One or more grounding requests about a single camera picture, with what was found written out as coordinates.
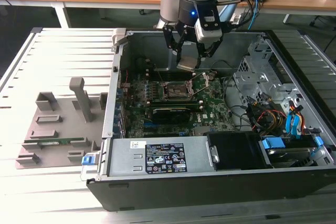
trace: blue connector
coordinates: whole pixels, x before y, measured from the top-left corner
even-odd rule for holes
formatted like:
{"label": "blue connector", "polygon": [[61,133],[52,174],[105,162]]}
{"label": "blue connector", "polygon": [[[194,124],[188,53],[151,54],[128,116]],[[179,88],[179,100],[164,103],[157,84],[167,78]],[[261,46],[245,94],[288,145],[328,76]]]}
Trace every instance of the blue connector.
{"label": "blue connector", "polygon": [[280,137],[267,137],[263,140],[265,149],[285,148],[282,138]]}
{"label": "blue connector", "polygon": [[292,136],[295,136],[296,139],[300,138],[300,136],[298,135],[299,122],[300,122],[300,118],[297,115],[295,115],[294,122],[293,122],[293,125],[292,125],[291,134],[292,134]]}
{"label": "blue connector", "polygon": [[82,165],[95,165],[96,156],[84,156],[82,158]]}
{"label": "blue connector", "polygon": [[290,132],[290,123],[292,121],[292,118],[293,118],[292,114],[289,113],[286,119],[286,132],[287,133]]}
{"label": "blue connector", "polygon": [[315,142],[317,144],[318,147],[322,146],[324,144],[323,140],[321,137],[317,136],[315,137]]}

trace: blue cable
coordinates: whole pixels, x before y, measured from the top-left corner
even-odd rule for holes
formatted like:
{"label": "blue cable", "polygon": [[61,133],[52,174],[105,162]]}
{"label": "blue cable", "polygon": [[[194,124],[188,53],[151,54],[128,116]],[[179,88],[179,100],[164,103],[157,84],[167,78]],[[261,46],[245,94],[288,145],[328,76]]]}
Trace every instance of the blue cable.
{"label": "blue cable", "polygon": [[253,25],[253,23],[255,21],[256,14],[257,14],[257,9],[258,9],[258,0],[256,0],[256,7],[255,7],[254,12],[253,12],[253,17],[252,17],[251,23],[248,26],[248,30],[250,30],[251,26]]}

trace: dark floor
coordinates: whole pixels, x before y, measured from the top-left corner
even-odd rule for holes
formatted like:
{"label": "dark floor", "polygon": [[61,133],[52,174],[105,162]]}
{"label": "dark floor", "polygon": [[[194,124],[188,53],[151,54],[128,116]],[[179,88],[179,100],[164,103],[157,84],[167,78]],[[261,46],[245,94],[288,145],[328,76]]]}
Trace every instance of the dark floor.
{"label": "dark floor", "polygon": [[[0,77],[33,27],[59,27],[58,19],[51,7],[9,6],[6,8],[8,15],[0,16]],[[146,15],[140,15],[138,10],[109,9],[106,19],[100,19],[98,9],[69,8],[68,14],[72,27],[77,28],[152,28],[159,20],[158,10],[146,10]],[[333,31],[333,27],[336,26],[335,17],[321,17],[314,27],[309,26],[313,16],[294,15],[287,25],[282,23],[284,17],[277,14],[260,14],[253,29],[302,30],[322,49],[336,34],[336,31]],[[332,60],[336,59],[336,40],[328,48],[327,55]]]}

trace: gray plastic stand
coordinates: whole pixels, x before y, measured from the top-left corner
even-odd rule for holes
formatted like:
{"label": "gray plastic stand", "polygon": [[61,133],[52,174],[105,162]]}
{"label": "gray plastic stand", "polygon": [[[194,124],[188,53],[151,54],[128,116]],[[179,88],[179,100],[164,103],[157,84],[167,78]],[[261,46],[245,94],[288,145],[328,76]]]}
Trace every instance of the gray plastic stand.
{"label": "gray plastic stand", "polygon": [[100,149],[107,93],[89,98],[83,86],[83,78],[70,81],[77,99],[38,95],[16,168],[81,165],[85,153]]}

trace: metal slotted surface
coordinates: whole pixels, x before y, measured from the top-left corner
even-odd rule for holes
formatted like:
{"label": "metal slotted surface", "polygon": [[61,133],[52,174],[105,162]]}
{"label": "metal slotted surface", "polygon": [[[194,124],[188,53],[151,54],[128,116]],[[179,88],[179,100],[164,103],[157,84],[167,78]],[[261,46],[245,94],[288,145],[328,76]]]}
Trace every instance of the metal slotted surface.
{"label": "metal slotted surface", "polygon": [[298,31],[274,31],[327,106],[336,115],[336,68],[319,48]]}
{"label": "metal slotted surface", "polygon": [[36,111],[39,92],[75,97],[68,87],[71,77],[83,77],[91,97],[108,92],[112,31],[54,28],[32,33],[14,69],[0,82],[0,201],[6,202],[4,212],[100,207],[80,180],[81,167],[16,170],[15,158]]}
{"label": "metal slotted surface", "polygon": [[[106,212],[80,180],[81,167],[16,170],[14,159],[37,108],[38,92],[70,96],[67,85],[73,76],[85,78],[85,89],[90,96],[107,91],[113,61],[113,54],[107,48],[112,45],[111,35],[112,29],[44,29],[40,34],[29,36],[18,53],[17,65],[12,65],[8,78],[4,75],[5,82],[0,82],[0,107],[5,107],[0,109],[1,220],[6,223],[157,224],[262,223],[277,215],[281,218],[277,223],[323,223],[335,219],[336,206],[330,204],[336,201],[335,186],[293,200]],[[55,42],[69,44],[55,45]],[[85,42],[85,45],[75,44],[77,42]],[[71,54],[65,50],[65,47],[79,46],[83,47],[72,50]]]}

